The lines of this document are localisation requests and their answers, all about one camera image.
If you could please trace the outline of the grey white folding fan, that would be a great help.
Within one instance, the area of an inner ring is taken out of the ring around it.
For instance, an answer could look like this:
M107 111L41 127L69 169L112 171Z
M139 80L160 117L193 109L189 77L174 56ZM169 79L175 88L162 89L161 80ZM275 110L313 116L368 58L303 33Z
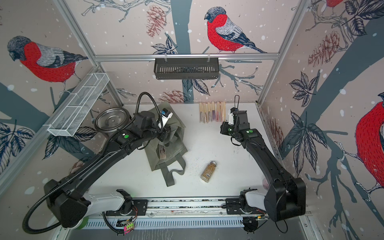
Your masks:
M159 159L164 160L167 158L166 148L162 145L159 145Z

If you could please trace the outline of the purple folding fan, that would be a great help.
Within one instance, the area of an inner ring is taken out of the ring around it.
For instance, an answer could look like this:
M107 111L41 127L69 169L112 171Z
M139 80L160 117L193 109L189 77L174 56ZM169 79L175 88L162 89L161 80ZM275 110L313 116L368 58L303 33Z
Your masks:
M212 102L211 103L211 108L212 108L212 121L216 121L216 103Z

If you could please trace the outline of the olive green tote bag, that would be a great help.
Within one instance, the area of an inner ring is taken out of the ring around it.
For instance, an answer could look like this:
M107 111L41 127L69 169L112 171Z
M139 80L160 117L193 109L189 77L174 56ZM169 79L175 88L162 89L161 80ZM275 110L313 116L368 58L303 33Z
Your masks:
M186 162L183 155L187 153L188 150L183 140L186 126L169 103L161 103L158 105L158 108L160 111L166 108L173 113L172 118L169 119L166 124L166 126L171 127L171 133L164 141L159 141L158 139L151 140L145 148L145 152L151 171L160 170L167 187L170 187L175 184L173 173L179 175L185 173ZM167 158L164 160L159 159L159 145L166 148Z

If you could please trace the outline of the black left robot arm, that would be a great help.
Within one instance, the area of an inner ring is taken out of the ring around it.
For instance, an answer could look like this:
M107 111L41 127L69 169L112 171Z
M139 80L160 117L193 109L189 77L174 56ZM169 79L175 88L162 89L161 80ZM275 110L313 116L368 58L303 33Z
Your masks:
M136 114L127 126L109 137L93 159L60 181L48 181L44 186L47 206L61 225L72 228L85 217L92 201L84 195L92 184L142 145L156 138L165 138L170 132L166 123L172 116L173 113L167 109L160 112L159 118L149 111Z

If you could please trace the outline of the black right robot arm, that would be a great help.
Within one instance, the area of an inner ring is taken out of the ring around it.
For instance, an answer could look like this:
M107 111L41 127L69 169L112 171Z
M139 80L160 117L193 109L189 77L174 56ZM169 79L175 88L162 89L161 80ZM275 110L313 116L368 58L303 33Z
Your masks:
M221 134L236 140L255 159L268 183L265 194L248 189L239 196L240 208L245 213L255 209L267 213L274 221L302 216L306 213L306 185L301 178L294 178L268 149L257 129L250 128L246 111L231 108L231 122L223 122Z

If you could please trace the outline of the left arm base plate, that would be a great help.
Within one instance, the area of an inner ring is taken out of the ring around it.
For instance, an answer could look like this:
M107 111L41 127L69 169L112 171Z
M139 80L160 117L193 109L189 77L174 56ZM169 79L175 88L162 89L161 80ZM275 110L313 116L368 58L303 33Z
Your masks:
M107 211L106 216L145 216L148 202L149 201L145 199L133 199L130 203L124 203L123 206L116 211Z

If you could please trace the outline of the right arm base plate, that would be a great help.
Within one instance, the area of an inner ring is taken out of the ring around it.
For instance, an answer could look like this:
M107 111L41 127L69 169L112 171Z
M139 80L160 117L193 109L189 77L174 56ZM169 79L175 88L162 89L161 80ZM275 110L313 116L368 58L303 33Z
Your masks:
M238 198L227 198L221 208L226 210L227 215L265 215L266 212L254 207L249 207Z

